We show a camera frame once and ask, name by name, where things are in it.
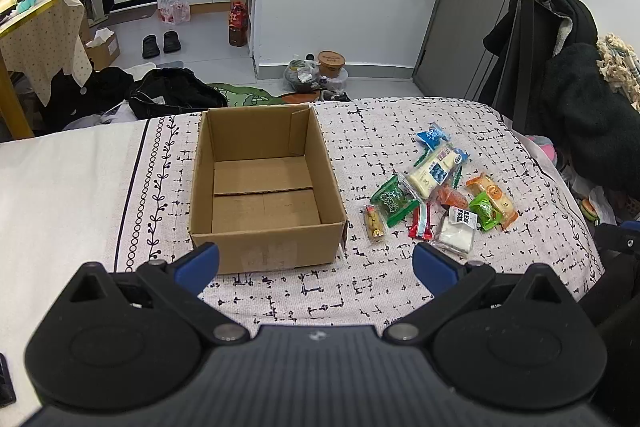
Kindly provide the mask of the white sesame cake packet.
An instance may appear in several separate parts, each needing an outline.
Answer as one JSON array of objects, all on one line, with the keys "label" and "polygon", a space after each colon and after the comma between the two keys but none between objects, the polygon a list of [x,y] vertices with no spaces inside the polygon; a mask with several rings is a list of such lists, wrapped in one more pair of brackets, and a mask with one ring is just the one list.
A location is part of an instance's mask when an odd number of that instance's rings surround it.
[{"label": "white sesame cake packet", "polygon": [[436,241],[460,254],[472,251],[477,230],[477,214],[463,208],[450,206],[440,222]]}]

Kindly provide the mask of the red white snack stick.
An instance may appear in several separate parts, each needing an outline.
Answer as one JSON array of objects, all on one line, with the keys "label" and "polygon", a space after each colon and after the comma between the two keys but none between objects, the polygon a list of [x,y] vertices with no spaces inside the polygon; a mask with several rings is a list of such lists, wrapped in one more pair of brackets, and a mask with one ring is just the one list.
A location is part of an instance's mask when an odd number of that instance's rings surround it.
[{"label": "red white snack stick", "polygon": [[412,239],[420,239],[420,241],[430,241],[433,238],[431,204],[429,202],[420,202],[418,207],[413,210],[409,236]]}]

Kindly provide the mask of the light green nut packet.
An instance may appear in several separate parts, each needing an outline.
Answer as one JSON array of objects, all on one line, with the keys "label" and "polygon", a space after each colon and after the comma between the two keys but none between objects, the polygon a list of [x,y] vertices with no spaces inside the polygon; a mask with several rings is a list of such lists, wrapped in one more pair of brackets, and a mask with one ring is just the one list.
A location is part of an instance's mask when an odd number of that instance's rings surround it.
[{"label": "light green nut packet", "polygon": [[501,212],[491,204],[485,192],[480,192],[469,202],[469,210],[477,215],[478,227],[483,232],[488,232],[500,225],[502,220]]}]

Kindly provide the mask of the orange sausage packet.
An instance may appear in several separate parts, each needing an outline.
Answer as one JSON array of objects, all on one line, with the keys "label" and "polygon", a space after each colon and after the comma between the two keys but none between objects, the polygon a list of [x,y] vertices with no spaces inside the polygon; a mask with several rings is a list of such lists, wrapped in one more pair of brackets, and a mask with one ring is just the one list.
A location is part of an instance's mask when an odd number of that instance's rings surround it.
[{"label": "orange sausage packet", "polygon": [[440,186],[436,191],[436,200],[442,208],[456,207],[468,209],[469,203],[466,197],[449,185]]}]

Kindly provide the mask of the orange cracker packet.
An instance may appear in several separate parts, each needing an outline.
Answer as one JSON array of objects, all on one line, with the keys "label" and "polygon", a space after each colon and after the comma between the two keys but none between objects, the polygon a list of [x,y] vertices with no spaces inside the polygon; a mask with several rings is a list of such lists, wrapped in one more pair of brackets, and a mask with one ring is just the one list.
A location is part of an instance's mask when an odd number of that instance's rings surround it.
[{"label": "orange cracker packet", "polygon": [[518,219],[518,212],[506,192],[486,173],[481,173],[475,178],[465,182],[466,188],[475,196],[485,193],[488,196],[491,207],[500,213],[499,225],[503,230],[512,225]]}]

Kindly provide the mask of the open cardboard box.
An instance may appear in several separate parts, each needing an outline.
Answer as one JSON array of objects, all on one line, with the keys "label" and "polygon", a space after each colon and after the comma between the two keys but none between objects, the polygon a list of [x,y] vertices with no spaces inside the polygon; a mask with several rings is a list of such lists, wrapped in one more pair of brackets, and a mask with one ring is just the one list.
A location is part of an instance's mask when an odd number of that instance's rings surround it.
[{"label": "open cardboard box", "polygon": [[222,275],[333,262],[347,217],[314,109],[203,113],[189,217],[193,244],[218,246]]}]

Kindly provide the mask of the blue snack packet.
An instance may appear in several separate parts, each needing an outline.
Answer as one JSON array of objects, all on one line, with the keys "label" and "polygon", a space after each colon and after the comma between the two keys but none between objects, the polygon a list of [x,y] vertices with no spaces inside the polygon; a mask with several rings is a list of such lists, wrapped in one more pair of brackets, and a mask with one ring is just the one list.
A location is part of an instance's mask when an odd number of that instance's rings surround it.
[{"label": "blue snack packet", "polygon": [[448,142],[449,136],[436,122],[431,122],[426,130],[416,134],[416,139],[425,147],[425,150],[433,152],[442,142]]}]

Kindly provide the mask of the pink grey plush toy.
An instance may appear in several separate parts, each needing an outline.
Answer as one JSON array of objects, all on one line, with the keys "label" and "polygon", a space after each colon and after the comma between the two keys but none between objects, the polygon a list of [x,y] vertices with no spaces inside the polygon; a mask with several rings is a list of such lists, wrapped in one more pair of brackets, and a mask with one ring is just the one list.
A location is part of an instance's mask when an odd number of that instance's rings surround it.
[{"label": "pink grey plush toy", "polygon": [[558,163],[558,154],[555,152],[552,141],[542,135],[527,135],[527,139],[537,145],[553,165]]}]

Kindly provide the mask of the green floor mat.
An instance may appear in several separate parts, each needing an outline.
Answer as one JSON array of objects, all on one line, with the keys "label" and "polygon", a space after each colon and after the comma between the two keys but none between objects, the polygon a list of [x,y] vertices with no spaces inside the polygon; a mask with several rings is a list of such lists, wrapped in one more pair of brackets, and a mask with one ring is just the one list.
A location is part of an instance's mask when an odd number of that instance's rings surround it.
[{"label": "green floor mat", "polygon": [[233,86],[229,83],[211,83],[210,87],[223,94],[229,107],[270,106],[284,104],[282,98],[252,86]]}]

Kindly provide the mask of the black slipper left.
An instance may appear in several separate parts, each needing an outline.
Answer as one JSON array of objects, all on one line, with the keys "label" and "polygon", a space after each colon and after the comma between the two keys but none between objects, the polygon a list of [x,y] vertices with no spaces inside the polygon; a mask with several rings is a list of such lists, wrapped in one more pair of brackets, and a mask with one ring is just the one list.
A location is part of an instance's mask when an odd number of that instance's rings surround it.
[{"label": "black slipper left", "polygon": [[156,35],[147,35],[142,40],[142,53],[143,60],[149,61],[152,58],[160,55],[160,47],[157,44]]}]

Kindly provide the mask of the black slipper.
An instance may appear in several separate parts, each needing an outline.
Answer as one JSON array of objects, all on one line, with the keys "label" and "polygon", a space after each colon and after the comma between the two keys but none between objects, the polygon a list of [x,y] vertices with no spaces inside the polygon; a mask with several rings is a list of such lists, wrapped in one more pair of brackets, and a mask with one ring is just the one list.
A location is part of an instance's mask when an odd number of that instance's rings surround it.
[{"label": "black slipper", "polygon": [[176,53],[181,50],[181,42],[178,36],[178,32],[174,30],[168,30],[163,35],[163,52],[165,54]]},{"label": "black slipper", "polygon": [[143,60],[149,61],[152,58],[160,55],[160,47],[157,44],[156,35],[147,35],[142,40],[142,53]]}]

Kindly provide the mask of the black coat on chair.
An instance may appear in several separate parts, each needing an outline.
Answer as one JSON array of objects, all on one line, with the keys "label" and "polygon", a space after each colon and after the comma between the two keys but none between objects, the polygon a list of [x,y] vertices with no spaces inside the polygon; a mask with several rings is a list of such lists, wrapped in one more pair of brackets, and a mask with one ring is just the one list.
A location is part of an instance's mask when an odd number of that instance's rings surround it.
[{"label": "black coat on chair", "polygon": [[578,174],[639,197],[639,112],[598,69],[597,27],[580,0],[534,0],[532,77],[523,132],[570,154]]}]

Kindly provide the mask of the red oil bottle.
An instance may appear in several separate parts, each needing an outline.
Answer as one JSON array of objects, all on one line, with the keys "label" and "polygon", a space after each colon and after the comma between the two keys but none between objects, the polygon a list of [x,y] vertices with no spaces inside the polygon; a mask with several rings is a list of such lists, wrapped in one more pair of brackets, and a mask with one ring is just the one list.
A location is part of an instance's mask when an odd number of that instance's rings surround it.
[{"label": "red oil bottle", "polygon": [[235,1],[229,12],[229,43],[232,46],[245,46],[247,44],[248,15],[245,4]]}]

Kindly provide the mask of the table with dotted cloth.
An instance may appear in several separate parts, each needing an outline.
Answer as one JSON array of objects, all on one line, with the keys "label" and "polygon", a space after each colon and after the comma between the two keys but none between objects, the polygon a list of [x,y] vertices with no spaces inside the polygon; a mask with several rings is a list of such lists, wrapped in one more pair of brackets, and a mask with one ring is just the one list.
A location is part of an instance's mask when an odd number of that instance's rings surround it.
[{"label": "table with dotted cloth", "polygon": [[34,134],[18,101],[11,72],[21,72],[43,105],[58,72],[83,86],[93,66],[80,38],[85,7],[79,0],[41,0],[1,25],[1,117],[14,139]]}]

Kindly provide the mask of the clear plastic bag by wall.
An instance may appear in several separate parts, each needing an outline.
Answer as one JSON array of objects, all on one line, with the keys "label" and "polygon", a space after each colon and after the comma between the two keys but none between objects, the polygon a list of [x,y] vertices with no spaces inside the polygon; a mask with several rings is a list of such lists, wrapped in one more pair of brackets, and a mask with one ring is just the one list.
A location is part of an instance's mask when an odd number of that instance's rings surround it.
[{"label": "clear plastic bag by wall", "polygon": [[293,58],[286,65],[283,79],[297,93],[312,93],[320,89],[318,68],[302,58]]}]

